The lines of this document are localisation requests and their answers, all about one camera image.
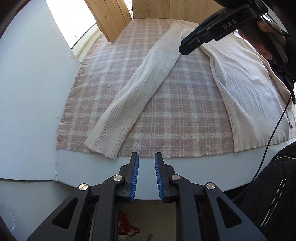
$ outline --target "plaid blanket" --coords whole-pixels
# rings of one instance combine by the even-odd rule
[[[91,152],[83,145],[102,113],[170,27],[169,19],[132,20],[118,39],[101,35],[75,79],[58,128],[57,148]],[[231,125],[210,70],[198,48],[180,56],[127,135],[119,156],[198,157],[234,152]]]

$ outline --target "wooden board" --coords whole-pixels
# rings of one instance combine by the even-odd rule
[[[131,21],[124,0],[84,0],[109,42],[114,42]]]
[[[213,0],[132,0],[133,18],[171,18],[201,23],[222,8]]]

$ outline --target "person's hand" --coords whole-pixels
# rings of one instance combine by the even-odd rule
[[[280,27],[275,24],[275,23],[270,23],[276,30],[278,30],[279,32],[281,32]],[[286,38],[282,35],[280,35],[279,33],[277,33],[272,27],[270,27],[266,22],[257,22],[257,26],[258,28],[260,28],[262,31],[266,32],[266,33],[274,33],[279,41],[279,44],[284,47],[286,45]],[[263,57],[265,57],[266,59],[272,59],[272,54],[267,51],[264,46],[253,40],[250,36],[247,36],[244,34],[244,32],[242,31],[238,31],[239,35],[244,38],[245,40],[249,41],[249,43],[256,49],[256,51],[261,54]]]

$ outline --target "zipper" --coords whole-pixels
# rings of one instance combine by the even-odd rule
[[[280,183],[280,185],[279,185],[279,187],[278,187],[278,189],[277,189],[277,191],[276,191],[276,194],[275,194],[275,196],[274,196],[274,198],[273,198],[273,200],[272,200],[272,202],[271,202],[271,205],[269,206],[269,209],[268,209],[268,211],[267,211],[267,214],[266,214],[265,218],[263,219],[261,225],[260,225],[259,228],[258,228],[260,231],[262,231],[262,229],[265,227],[265,225],[266,225],[266,224],[268,223],[268,221],[270,220],[272,214],[274,213],[274,210],[276,209],[277,204],[279,203],[279,200],[280,200],[281,195],[282,195],[282,193],[283,193],[283,189],[284,189],[284,187],[285,187],[286,180],[287,180],[287,179],[281,181],[281,183]],[[279,197],[278,197],[278,199],[277,199],[277,201],[276,201],[276,203],[275,203],[275,205],[274,205],[274,208],[273,208],[272,212],[269,214],[269,212],[270,212],[270,210],[271,210],[271,208],[272,208],[272,205],[274,204],[274,201],[276,200],[276,197],[277,197],[277,195],[278,195],[278,193],[279,193],[280,188],[281,188],[281,191],[280,191]]]
[[[275,160],[277,159],[280,159],[280,158],[290,158],[290,159],[296,159],[296,157],[290,157],[290,156],[281,156],[281,157],[278,157],[278,158],[275,158],[272,162],[274,162]]]

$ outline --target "metal screw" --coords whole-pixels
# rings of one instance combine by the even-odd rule
[[[175,181],[178,181],[178,180],[181,179],[181,177],[178,174],[174,174],[174,175],[172,175],[172,179],[175,180]]]
[[[81,184],[81,185],[79,186],[79,189],[80,189],[81,191],[84,191],[84,190],[88,189],[88,185],[85,184],[85,183],[83,183],[83,184]]]
[[[122,180],[122,176],[121,175],[115,175],[113,177],[114,181],[121,181]]]
[[[206,187],[207,187],[207,189],[214,189],[216,186],[214,183],[207,183]]]

